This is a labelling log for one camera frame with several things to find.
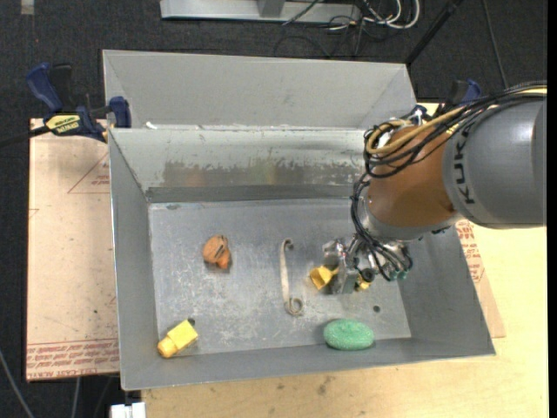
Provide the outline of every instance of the black carpet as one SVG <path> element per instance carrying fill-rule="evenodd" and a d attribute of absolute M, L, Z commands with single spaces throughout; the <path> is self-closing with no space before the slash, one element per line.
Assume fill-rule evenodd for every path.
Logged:
<path fill-rule="evenodd" d="M 376 38 L 359 43 L 353 33 L 313 25 L 162 21 L 159 1 L 35 0 L 35 15 L 22 16 L 21 0 L 0 0 L 0 141 L 25 133 L 27 119 L 46 113 L 24 80 L 40 62 L 71 63 L 75 91 L 89 93 L 93 106 L 104 102 L 102 49 L 403 63 L 448 0 L 420 0 L 412 29 L 393 35 L 372 27 Z M 484 0 L 465 0 L 410 64 L 418 100 L 441 100 L 454 79 L 471 78 L 484 92 L 547 79 L 547 0 L 485 4 L 488 15 Z M 36 417 L 70 416 L 75 380 L 28 384 L 23 377 L 28 167 L 26 142 L 0 149 L 0 348 Z M 77 416 L 92 415 L 106 382 L 83 379 Z M 117 381 L 108 386 L 104 400 L 121 401 Z M 0 415 L 24 416 L 2 370 Z"/>

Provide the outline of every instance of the yellow plastic block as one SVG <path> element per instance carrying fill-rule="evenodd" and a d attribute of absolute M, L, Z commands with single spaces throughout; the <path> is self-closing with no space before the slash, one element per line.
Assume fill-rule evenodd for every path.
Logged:
<path fill-rule="evenodd" d="M 165 358 L 170 358 L 174 354 L 190 346 L 198 338 L 198 332 L 191 326 L 188 320 L 184 320 L 168 332 L 158 345 L 158 352 Z"/>
<path fill-rule="evenodd" d="M 326 287 L 332 279 L 332 276 L 339 272 L 338 268 L 330 270 L 326 266 L 317 266 L 310 271 L 310 279 L 317 289 Z"/>
<path fill-rule="evenodd" d="M 364 278 L 362 277 L 361 274 L 358 275 L 358 283 L 357 283 L 357 287 L 356 287 L 356 291 L 365 291 L 367 288 L 369 288 L 369 286 L 372 284 L 372 282 L 366 282 L 364 280 Z"/>

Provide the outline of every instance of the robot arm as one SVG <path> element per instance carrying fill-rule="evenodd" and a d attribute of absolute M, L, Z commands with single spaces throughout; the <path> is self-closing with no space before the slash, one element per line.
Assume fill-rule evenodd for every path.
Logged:
<path fill-rule="evenodd" d="M 494 228 L 544 224 L 542 88 L 458 107 L 431 127 L 403 125 L 382 146 L 371 142 L 383 134 L 370 137 L 370 184 L 359 209 L 369 233 L 414 239 L 462 217 Z"/>
<path fill-rule="evenodd" d="M 352 196 L 356 233 L 327 243 L 314 275 L 334 268 L 331 292 L 351 293 L 377 274 L 404 279 L 413 265 L 407 242 L 461 218 L 495 228 L 545 224 L 546 95 L 545 84 L 524 84 L 427 123 L 371 129 Z"/>

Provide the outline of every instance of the metal hook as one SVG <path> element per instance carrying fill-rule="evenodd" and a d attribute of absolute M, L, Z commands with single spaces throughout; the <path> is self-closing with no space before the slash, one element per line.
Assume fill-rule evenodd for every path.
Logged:
<path fill-rule="evenodd" d="M 292 316 L 300 316 L 304 309 L 304 303 L 297 297 L 290 295 L 288 285 L 288 267 L 286 266 L 286 248 L 293 248 L 292 239 L 285 239 L 280 246 L 280 283 L 282 285 L 282 298 L 285 303 L 286 311 Z"/>

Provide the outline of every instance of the black pole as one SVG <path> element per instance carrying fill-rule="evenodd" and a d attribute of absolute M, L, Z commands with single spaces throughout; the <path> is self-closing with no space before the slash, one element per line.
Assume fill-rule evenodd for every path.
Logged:
<path fill-rule="evenodd" d="M 433 36 L 437 34 L 437 31 L 441 29 L 443 24 L 448 20 L 448 18 L 457 10 L 460 4 L 464 0 L 449 0 L 445 6 L 445 9 L 440 12 L 437 16 L 435 22 L 433 22 L 432 26 L 427 30 L 426 34 L 421 38 L 418 44 L 414 47 L 408 58 L 406 59 L 405 63 L 410 65 L 416 57 L 426 48 L 427 44 L 431 41 Z"/>

